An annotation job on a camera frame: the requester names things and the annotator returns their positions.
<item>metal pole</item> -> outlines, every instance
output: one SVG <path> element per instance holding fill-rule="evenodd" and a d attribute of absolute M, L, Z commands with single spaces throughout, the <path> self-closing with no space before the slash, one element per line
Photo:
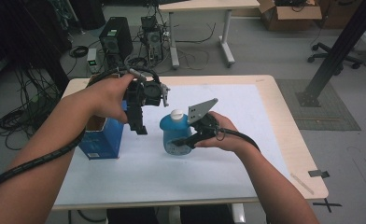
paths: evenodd
<path fill-rule="evenodd" d="M 322 65 L 320 65 L 311 82 L 305 88 L 305 91 L 296 93 L 301 106 L 319 106 L 317 97 L 365 31 L 366 0 L 363 0 L 331 48 L 328 56 Z"/>

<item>table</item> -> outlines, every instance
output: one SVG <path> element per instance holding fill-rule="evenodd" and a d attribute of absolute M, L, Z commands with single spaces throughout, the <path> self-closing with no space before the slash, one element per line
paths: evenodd
<path fill-rule="evenodd" d="M 322 178 L 320 176 L 311 177 L 308 174 L 308 171 L 316 170 L 317 167 L 273 77 L 208 76 L 160 77 L 160 79 L 162 83 L 172 89 L 169 99 L 173 98 L 174 95 L 184 95 L 178 92 L 179 87 L 182 88 L 182 85 L 183 87 L 201 86 L 204 89 L 211 89 L 212 86 L 225 87 L 226 85 L 231 85 L 236 89 L 243 86 L 254 88 L 259 93 L 262 105 L 251 107 L 263 108 L 264 117 L 268 120 L 266 122 L 269 122 L 278 151 L 280 149 L 281 156 L 286 164 L 287 178 L 307 200 L 327 197 L 328 191 Z M 85 88 L 87 83 L 87 78 L 71 80 L 64 95 Z M 221 91 L 221 93 L 229 95 L 228 92 Z M 149 112 L 157 113 L 162 108 L 155 106 L 144 106 L 143 108 L 144 124 L 147 127 L 152 122 L 160 121 L 159 119 L 153 120 Z M 194 149 L 187 157 L 177 158 L 168 155 L 162 148 L 152 148 L 151 146 L 157 144 L 157 142 L 162 144 L 162 136 L 156 134 L 158 140 L 154 141 L 152 138 L 154 138 L 156 130 L 148 127 L 148 132 L 149 134 L 146 136 L 138 136 L 135 132 L 130 132 L 128 126 L 126 126 L 121 141 L 120 158 L 117 160 L 88 161 L 82 151 L 77 148 L 53 209 L 249 203 L 258 201 L 257 196 L 250 189 L 251 183 L 246 182 L 248 177 L 245 168 L 239 166 L 240 162 L 231 163 L 231 161 L 235 162 L 232 158 L 236 158 L 232 153 L 214 149 L 209 154 L 206 149 Z M 255 136 L 254 133 L 251 136 L 255 141 L 259 140 L 257 143 L 260 148 L 263 147 L 261 136 Z M 267 142 L 272 141 L 273 139 L 267 138 Z M 126 149 L 127 146 L 124 144 L 129 144 L 132 149 Z M 232 181 L 219 182 L 219 180 L 201 173 L 201 170 L 192 172 L 191 169 L 198 168 L 198 164 L 201 164 L 205 169 L 209 167 L 215 169 L 215 172 L 220 166 L 232 167 L 235 173 L 245 174 L 243 175 L 245 180 L 240 178 L 236 182 L 244 181 L 244 190 L 248 185 L 247 191 L 250 192 L 240 192 L 242 186 L 235 186 L 231 184 Z M 190 170 L 192 173 L 187 174 L 186 170 Z M 234 174 L 220 174 L 220 176 L 227 176 L 226 178 L 229 178 L 228 175 L 231 178 L 239 177 Z M 226 188 L 234 189 L 236 187 L 236 192 L 225 192 Z M 209 197 L 206 195 L 208 190 L 214 191 L 216 195 Z"/>
<path fill-rule="evenodd" d="M 223 35 L 220 36 L 219 39 L 220 45 L 222 46 L 223 52 L 227 58 L 227 65 L 230 67 L 235 63 L 235 59 L 233 58 L 232 52 L 230 51 L 230 47 L 227 43 L 232 10 L 238 8 L 254 8 L 258 6 L 259 2 L 256 0 L 189 0 L 185 2 L 160 5 L 160 11 L 169 13 L 172 66 L 175 69 L 179 67 L 174 32 L 176 14 L 182 14 L 185 16 L 185 21 L 183 21 L 185 23 L 190 22 L 190 18 L 195 18 L 196 20 L 192 21 L 191 24 L 196 24 L 198 21 L 204 22 L 204 19 L 209 17 L 210 14 L 212 14 L 212 11 L 225 11 Z"/>

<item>wooden table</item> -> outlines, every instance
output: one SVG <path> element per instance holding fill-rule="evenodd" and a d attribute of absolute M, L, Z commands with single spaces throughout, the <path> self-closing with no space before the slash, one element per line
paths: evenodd
<path fill-rule="evenodd" d="M 286 164 L 286 171 L 281 173 L 285 174 L 305 199 L 327 197 L 328 190 L 323 179 L 308 174 L 308 171 L 316 170 L 317 167 L 273 77 L 160 77 L 160 80 L 172 89 L 168 97 L 171 103 L 171 106 L 167 107 L 168 111 L 175 109 L 176 101 L 171 102 L 174 98 L 178 98 L 181 104 L 200 103 L 199 101 L 204 98 L 200 92 L 197 97 L 191 97 L 190 95 L 195 93 L 181 91 L 195 87 L 200 87 L 204 92 L 210 91 L 212 95 L 222 96 L 214 109 L 223 114 L 229 112 L 230 105 L 236 105 L 236 102 L 246 104 L 246 101 L 250 101 L 252 104 L 250 107 L 244 105 L 242 107 L 245 109 L 246 119 L 234 120 L 237 117 L 229 115 L 238 130 L 250 134 L 266 158 L 269 156 L 268 147 L 275 147 L 276 151 L 272 157 L 277 157 L 278 152 L 283 158 L 281 161 Z M 73 79 L 64 95 L 85 88 L 87 83 L 87 78 Z M 234 96 L 232 90 L 241 92 L 243 88 L 247 91 L 244 91 L 241 97 Z M 259 95 L 259 101 L 256 101 L 255 94 Z M 226 97 L 227 99 L 231 97 L 230 102 L 226 102 Z M 119 159 L 88 161 L 81 150 L 76 149 L 53 209 L 258 201 L 245 168 L 233 153 L 220 149 L 196 148 L 187 156 L 169 155 L 162 148 L 162 131 L 150 128 L 152 123 L 157 125 L 160 122 L 160 118 L 165 115 L 165 108 L 161 106 L 143 108 L 148 135 L 136 135 L 126 126 Z M 262 109 L 263 112 L 253 116 L 250 109 L 253 111 Z M 234 114 L 242 112 L 236 106 L 230 110 Z M 246 124 L 249 121 L 252 125 L 250 128 Z"/>
<path fill-rule="evenodd" d="M 230 67 L 235 63 L 235 59 L 232 56 L 230 47 L 227 43 L 227 37 L 230 28 L 230 19 L 233 9 L 239 8 L 254 8 L 259 7 L 259 2 L 256 0 L 189 0 L 185 2 L 172 3 L 166 5 L 160 5 L 160 11 L 169 13 L 169 27 L 171 38 L 171 58 L 172 66 L 177 69 L 179 67 L 179 59 L 176 50 L 176 37 L 175 37 L 175 18 L 177 15 L 184 17 L 181 22 L 196 24 L 198 22 L 207 22 L 218 11 L 224 12 L 221 14 L 221 18 L 224 21 L 223 35 L 219 37 L 220 45 L 223 48 L 223 52 L 227 58 L 227 65 Z"/>

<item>person's right hand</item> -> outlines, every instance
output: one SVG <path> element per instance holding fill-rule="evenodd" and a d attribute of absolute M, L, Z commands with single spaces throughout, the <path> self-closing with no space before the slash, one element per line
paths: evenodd
<path fill-rule="evenodd" d="M 215 117 L 218 121 L 220 128 L 230 129 L 233 131 L 238 130 L 233 123 L 227 118 L 214 111 L 209 112 L 210 115 Z M 245 150 L 247 147 L 253 147 L 250 143 L 244 139 L 232 134 L 218 133 L 217 137 L 209 138 L 195 144 L 196 147 L 219 147 L 226 151 L 237 152 L 238 150 Z"/>

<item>floor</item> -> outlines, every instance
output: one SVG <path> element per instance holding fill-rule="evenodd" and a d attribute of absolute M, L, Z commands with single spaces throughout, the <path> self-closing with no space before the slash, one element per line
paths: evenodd
<path fill-rule="evenodd" d="M 105 7 L 106 17 L 129 14 L 138 18 L 147 15 L 146 9 Z M 130 23 L 132 35 L 138 30 L 136 21 Z M 182 40 L 207 38 L 211 30 L 207 25 L 179 25 L 176 35 Z M 74 46 L 89 45 L 97 40 L 97 32 L 89 31 L 85 35 L 72 33 Z M 319 30 L 314 24 L 307 31 L 269 32 L 265 30 L 259 18 L 234 18 L 231 23 L 229 44 L 236 60 L 227 68 L 224 57 L 217 47 L 222 24 L 217 24 L 215 34 L 203 44 L 178 43 L 181 68 L 171 69 L 170 59 L 158 65 L 155 70 L 162 76 L 203 76 L 203 75 L 272 75 L 281 79 L 311 79 L 322 63 L 316 60 L 308 63 L 312 54 L 311 44 L 322 41 L 332 45 L 341 30 Z M 355 53 L 366 59 L 366 44 L 360 42 Z M 72 69 L 75 60 L 65 54 L 61 64 L 65 71 Z M 366 66 L 358 70 L 345 64 L 339 76 L 331 79 L 331 85 L 344 101 L 346 107 L 359 124 L 361 131 L 330 132 L 301 131 L 318 169 L 328 171 L 330 177 L 324 181 L 329 190 L 327 198 L 332 205 L 330 210 L 324 200 L 309 202 L 321 223 L 366 223 Z M 78 59 L 69 77 L 87 77 L 90 73 L 85 66 L 85 58 Z M 0 74 L 0 118 L 19 105 L 19 85 L 11 68 Z M 13 142 L 17 145 L 25 142 L 24 136 L 16 134 Z M 5 138 L 0 136 L 0 173 L 14 157 L 16 151 L 6 149 Z M 265 223 L 265 215 L 259 203 L 244 204 L 246 223 Z M 159 208 L 158 215 L 162 223 L 168 223 L 168 209 Z M 104 210 L 85 210 L 83 213 L 93 219 L 105 217 Z M 53 211 L 48 224 L 67 223 L 67 211 Z M 73 212 L 73 223 L 90 223 Z"/>

